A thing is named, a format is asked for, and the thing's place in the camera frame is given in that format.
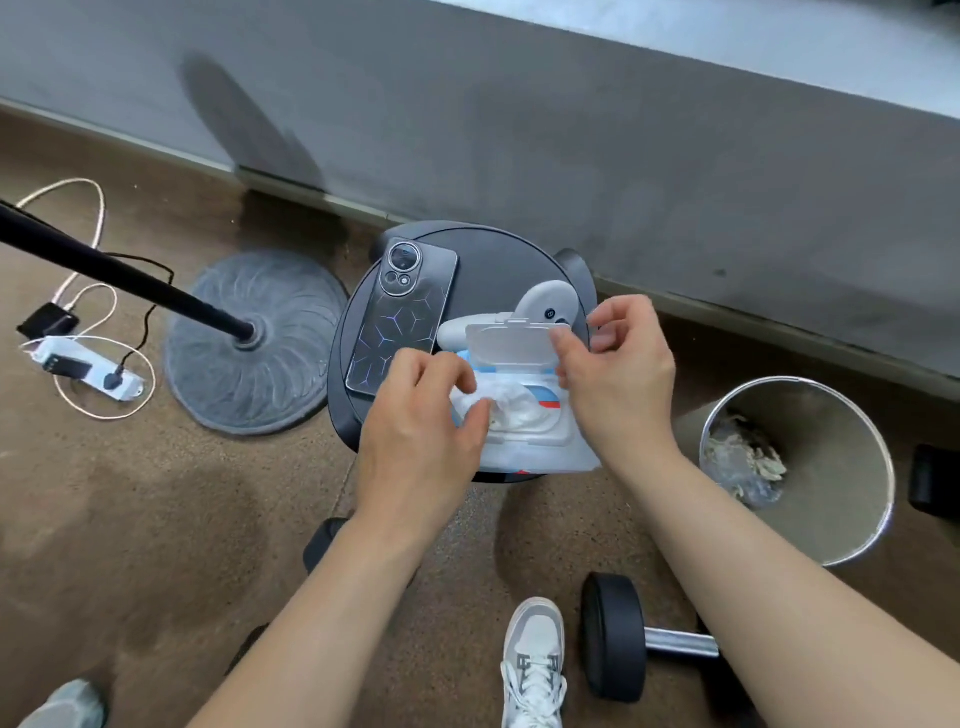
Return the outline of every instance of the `camera lens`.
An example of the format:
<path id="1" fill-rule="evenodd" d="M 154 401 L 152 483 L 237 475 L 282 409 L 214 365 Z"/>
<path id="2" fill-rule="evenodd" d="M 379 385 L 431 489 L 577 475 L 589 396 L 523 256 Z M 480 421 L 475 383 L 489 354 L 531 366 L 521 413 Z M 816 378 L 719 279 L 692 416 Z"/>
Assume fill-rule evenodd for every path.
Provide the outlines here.
<path id="1" fill-rule="evenodd" d="M 394 245 L 390 251 L 390 264 L 398 271 L 412 271 L 420 262 L 420 251 L 410 243 Z"/>

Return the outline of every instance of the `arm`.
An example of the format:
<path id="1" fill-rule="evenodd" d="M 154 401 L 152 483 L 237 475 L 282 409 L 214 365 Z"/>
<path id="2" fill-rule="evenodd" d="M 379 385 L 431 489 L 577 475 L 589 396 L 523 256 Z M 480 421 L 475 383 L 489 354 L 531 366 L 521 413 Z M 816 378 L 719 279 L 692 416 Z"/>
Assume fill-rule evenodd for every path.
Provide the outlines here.
<path id="1" fill-rule="evenodd" d="M 490 404 L 458 429 L 454 384 L 476 389 L 456 355 L 396 355 L 363 428 L 356 514 L 189 728 L 347 725 L 390 616 L 480 462 Z"/>
<path id="2" fill-rule="evenodd" d="M 641 296 L 555 346 L 581 429 L 647 515 L 760 713 L 786 726 L 960 725 L 960 666 L 735 502 L 679 452 L 673 356 Z"/>

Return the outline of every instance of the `phone back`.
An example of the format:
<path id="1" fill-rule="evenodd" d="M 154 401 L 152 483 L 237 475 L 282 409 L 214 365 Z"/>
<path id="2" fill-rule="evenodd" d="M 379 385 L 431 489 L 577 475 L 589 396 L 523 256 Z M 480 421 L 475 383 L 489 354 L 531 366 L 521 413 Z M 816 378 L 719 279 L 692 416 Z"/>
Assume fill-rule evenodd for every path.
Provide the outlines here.
<path id="1" fill-rule="evenodd" d="M 446 248 L 402 242 L 416 245 L 420 262 L 409 271 L 392 267 L 388 258 L 396 244 L 388 248 L 380 261 L 347 373 L 347 388 L 354 392 L 375 395 L 400 349 L 433 351 L 459 258 Z M 388 293 L 397 291 L 396 281 L 403 276 L 416 276 L 409 291 L 401 295 Z"/>

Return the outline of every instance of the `power strip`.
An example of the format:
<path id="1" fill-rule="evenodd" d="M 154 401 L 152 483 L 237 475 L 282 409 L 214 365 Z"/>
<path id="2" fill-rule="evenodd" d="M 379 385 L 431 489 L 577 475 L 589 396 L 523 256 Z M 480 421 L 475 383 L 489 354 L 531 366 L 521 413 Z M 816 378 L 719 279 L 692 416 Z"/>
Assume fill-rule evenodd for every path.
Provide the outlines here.
<path id="1" fill-rule="evenodd" d="M 40 345 L 30 352 L 30 357 L 41 367 L 46 365 L 51 357 L 64 357 L 67 359 L 76 359 L 90 365 L 90 370 L 83 379 L 79 379 L 84 384 L 93 387 L 98 392 L 117 401 L 133 401 L 143 394 L 143 378 L 129 372 L 123 371 L 119 384 L 108 389 L 106 384 L 117 371 L 117 364 L 101 356 L 97 352 L 92 352 L 83 344 L 79 344 L 72 338 L 66 336 L 48 336 Z"/>

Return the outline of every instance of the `black pole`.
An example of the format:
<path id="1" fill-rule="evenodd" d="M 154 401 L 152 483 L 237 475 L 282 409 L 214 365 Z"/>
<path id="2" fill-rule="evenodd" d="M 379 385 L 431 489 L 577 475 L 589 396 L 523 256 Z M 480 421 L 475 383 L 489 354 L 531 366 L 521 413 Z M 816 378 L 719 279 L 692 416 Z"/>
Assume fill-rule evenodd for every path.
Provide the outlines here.
<path id="1" fill-rule="evenodd" d="M 29 212 L 3 201 L 0 201 L 0 242 L 168 308 L 180 316 L 216 328 L 240 341 L 250 341 L 253 338 L 253 324 L 230 316 L 162 280 L 96 251 L 65 232 L 47 225 Z"/>

